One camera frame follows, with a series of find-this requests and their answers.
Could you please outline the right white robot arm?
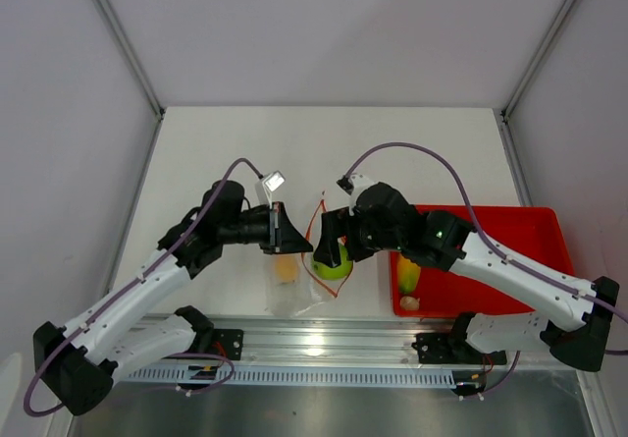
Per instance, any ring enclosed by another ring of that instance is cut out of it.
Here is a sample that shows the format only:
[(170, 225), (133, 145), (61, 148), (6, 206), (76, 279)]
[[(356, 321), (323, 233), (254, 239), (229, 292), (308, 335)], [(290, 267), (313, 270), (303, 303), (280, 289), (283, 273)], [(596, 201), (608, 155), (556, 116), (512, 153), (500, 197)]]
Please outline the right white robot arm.
[(393, 251), (413, 264), (467, 277), (531, 307), (529, 313), (460, 313), (447, 333), (420, 334), (413, 344), (426, 364), (475, 364), (508, 352), (548, 351), (572, 368), (598, 372), (619, 286), (554, 270), (487, 235), (475, 216), (421, 211), (384, 183), (346, 187), (351, 203), (321, 215), (315, 261), (340, 265)]

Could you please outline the green apple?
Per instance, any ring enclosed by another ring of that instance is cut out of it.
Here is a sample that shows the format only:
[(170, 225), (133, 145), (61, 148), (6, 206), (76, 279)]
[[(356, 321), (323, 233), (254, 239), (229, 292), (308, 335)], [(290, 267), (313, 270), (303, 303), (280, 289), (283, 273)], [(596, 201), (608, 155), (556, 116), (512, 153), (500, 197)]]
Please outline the green apple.
[(340, 265), (329, 267), (322, 262), (312, 259), (310, 266), (313, 273), (324, 281), (337, 281), (347, 277), (353, 269), (353, 261), (348, 258), (348, 252), (343, 244), (338, 244), (340, 249)]

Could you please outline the clear orange zip top bag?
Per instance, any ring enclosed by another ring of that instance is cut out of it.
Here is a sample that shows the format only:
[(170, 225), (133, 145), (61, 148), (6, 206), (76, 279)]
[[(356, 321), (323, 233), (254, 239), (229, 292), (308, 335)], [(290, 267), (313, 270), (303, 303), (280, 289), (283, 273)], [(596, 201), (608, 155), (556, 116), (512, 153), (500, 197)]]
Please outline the clear orange zip top bag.
[[(339, 243), (345, 246), (346, 237), (339, 239)], [(280, 317), (295, 317), (303, 314), (319, 304), (335, 300), (351, 273), (342, 280), (324, 281), (319, 279), (312, 271), (310, 261), (312, 253), (293, 254), (299, 265), (299, 278), (292, 284), (279, 284), (275, 272), (273, 255), (265, 260), (266, 280), (266, 305), (267, 310)]]

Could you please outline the orange fruit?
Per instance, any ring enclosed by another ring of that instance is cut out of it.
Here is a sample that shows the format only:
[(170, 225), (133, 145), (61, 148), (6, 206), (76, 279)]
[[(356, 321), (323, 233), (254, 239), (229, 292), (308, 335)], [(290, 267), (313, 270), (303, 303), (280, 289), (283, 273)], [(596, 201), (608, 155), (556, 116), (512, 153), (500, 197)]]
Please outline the orange fruit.
[(292, 284), (299, 278), (299, 265), (292, 254), (275, 257), (274, 272), (279, 284)]

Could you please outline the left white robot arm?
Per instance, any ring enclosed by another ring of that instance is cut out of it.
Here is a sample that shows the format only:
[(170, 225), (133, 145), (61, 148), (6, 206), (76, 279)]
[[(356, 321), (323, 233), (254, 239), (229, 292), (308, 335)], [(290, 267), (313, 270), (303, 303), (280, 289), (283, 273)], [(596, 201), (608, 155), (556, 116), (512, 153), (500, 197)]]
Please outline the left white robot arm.
[(267, 255), (312, 251), (273, 198), (284, 183), (280, 172), (261, 177), (259, 204), (244, 208), (244, 187), (223, 179), (200, 205), (168, 230), (134, 278), (109, 292), (62, 326), (47, 321), (33, 333), (35, 382), (43, 382), (72, 415), (96, 408), (124, 377), (171, 355), (206, 356), (213, 323), (184, 306), (156, 326), (132, 327), (158, 302), (187, 286), (217, 261), (225, 246), (255, 244)]

